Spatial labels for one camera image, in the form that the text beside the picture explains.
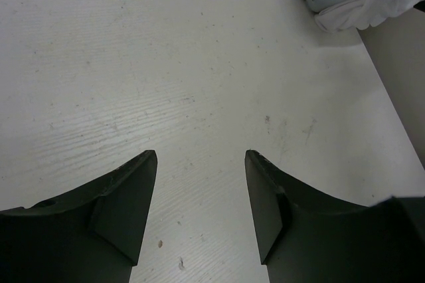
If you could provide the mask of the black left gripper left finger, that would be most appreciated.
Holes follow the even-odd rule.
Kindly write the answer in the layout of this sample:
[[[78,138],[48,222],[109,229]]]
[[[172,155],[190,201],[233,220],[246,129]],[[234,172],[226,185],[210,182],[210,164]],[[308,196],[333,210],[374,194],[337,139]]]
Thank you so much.
[[[2,282],[128,282],[139,261],[157,156],[36,205],[1,212]]]

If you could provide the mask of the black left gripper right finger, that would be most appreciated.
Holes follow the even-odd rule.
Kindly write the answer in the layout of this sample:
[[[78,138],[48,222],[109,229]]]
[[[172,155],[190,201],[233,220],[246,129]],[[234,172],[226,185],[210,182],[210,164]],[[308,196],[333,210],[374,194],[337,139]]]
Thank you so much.
[[[423,282],[424,199],[332,197],[248,150],[246,182],[271,282]]]

